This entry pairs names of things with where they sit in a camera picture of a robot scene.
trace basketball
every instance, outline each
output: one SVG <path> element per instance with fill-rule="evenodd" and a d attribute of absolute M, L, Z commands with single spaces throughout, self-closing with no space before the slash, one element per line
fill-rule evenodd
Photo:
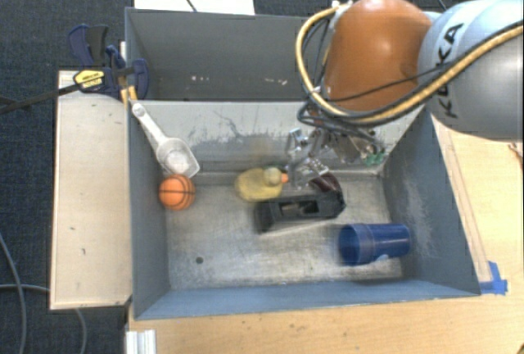
<path fill-rule="evenodd" d="M 170 210 L 185 210 L 195 201 L 195 185 L 187 176 L 171 175 L 160 184 L 158 197 Z"/>

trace bin floor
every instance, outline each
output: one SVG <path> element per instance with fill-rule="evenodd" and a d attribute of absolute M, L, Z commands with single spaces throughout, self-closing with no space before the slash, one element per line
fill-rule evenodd
<path fill-rule="evenodd" d="M 266 234 L 256 232 L 254 205 L 238 198 L 233 184 L 198 184 L 190 208 L 165 212 L 172 289 L 401 277 L 398 259 L 358 267 L 340 263 L 340 225 L 391 219 L 382 178 L 338 177 L 347 207 L 336 219 Z"/>

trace yellow cable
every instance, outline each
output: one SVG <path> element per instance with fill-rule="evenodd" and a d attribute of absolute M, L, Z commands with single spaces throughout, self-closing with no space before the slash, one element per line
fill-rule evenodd
<path fill-rule="evenodd" d="M 304 58 L 302 56 L 302 44 L 304 43 L 305 36 L 307 35 L 311 27 L 315 23 L 322 20 L 323 18 L 328 17 L 332 15 L 333 13 L 335 13 L 339 7 L 340 6 L 331 7 L 324 11 L 320 11 L 312 15 L 302 25 L 297 35 L 297 38 L 296 38 L 295 56 L 296 56 L 296 64 L 298 66 L 298 70 L 299 70 L 300 77 L 302 79 L 302 83 L 305 86 L 311 98 L 319 106 L 321 106 L 322 109 L 324 109 L 326 112 L 328 112 L 332 116 L 348 116 L 350 114 L 349 112 L 342 110 L 340 107 L 333 106 L 331 103 L 327 102 L 322 97 L 319 90 L 315 90 L 313 84 L 311 83 L 311 79 L 309 78 L 309 73 L 307 72 L 305 68 Z M 517 37 L 519 34 L 522 34 L 522 31 L 523 31 L 523 28 L 520 25 L 508 31 L 505 31 L 501 34 L 498 34 L 497 36 L 493 37 L 492 39 L 487 40 L 485 43 L 483 43 L 478 48 L 469 52 L 465 57 L 458 60 L 447 71 L 445 71 L 443 75 L 441 75 L 438 79 L 429 83 L 424 89 L 422 89 L 420 92 L 413 95 L 412 97 L 406 99 L 403 102 L 398 103 L 397 105 L 394 105 L 393 107 L 381 113 L 378 113 L 372 116 L 364 116 L 361 118 L 358 117 L 356 119 L 352 118 L 350 122 L 354 125 L 359 125 L 359 124 L 366 125 L 370 123 L 378 123 L 381 120 L 387 120 L 388 118 L 391 118 L 392 116 L 397 116 L 400 113 L 402 113 L 403 111 L 407 111 L 410 108 L 417 106 L 420 102 L 423 102 L 426 98 L 431 96 L 442 86 L 444 86 L 445 84 L 449 83 L 452 79 L 457 77 L 463 70 L 465 70 L 468 66 L 470 66 L 474 61 L 478 60 L 480 57 L 482 57 L 484 54 L 486 54 L 493 48 L 496 48 L 499 45 L 501 45 L 502 43 L 505 43 L 509 41 L 510 39 Z"/>

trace blue plastic cup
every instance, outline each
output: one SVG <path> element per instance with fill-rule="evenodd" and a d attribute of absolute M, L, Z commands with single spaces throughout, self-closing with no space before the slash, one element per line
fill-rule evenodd
<path fill-rule="evenodd" d="M 409 229 L 401 224 L 346 225 L 338 236 L 339 253 L 349 266 L 403 256 L 410 248 Z"/>

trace blue tape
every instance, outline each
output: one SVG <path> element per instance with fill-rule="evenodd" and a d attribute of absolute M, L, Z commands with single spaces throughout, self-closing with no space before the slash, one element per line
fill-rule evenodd
<path fill-rule="evenodd" d="M 491 270 L 491 281 L 480 283 L 482 294 L 501 294 L 508 292 L 508 281 L 500 278 L 499 267 L 495 262 L 488 261 Z"/>

